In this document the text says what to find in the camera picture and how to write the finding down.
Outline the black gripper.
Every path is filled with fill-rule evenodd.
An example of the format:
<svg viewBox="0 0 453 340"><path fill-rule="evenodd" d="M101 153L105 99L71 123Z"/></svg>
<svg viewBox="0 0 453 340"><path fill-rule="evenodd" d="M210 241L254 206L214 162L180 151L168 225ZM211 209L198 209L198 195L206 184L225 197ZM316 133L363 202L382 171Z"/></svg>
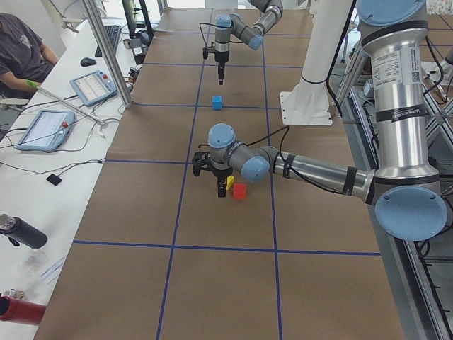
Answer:
<svg viewBox="0 0 453 340"><path fill-rule="evenodd" d="M225 169L213 167L212 173L217 178L217 195L225 198L227 194L227 178L233 174L233 169L231 167Z"/></svg>
<svg viewBox="0 0 453 340"><path fill-rule="evenodd" d="M224 73L225 73L225 64L229 61L229 51L216 51L214 54L215 62L218 64L217 74L218 74L218 84L223 85L224 83Z"/></svg>

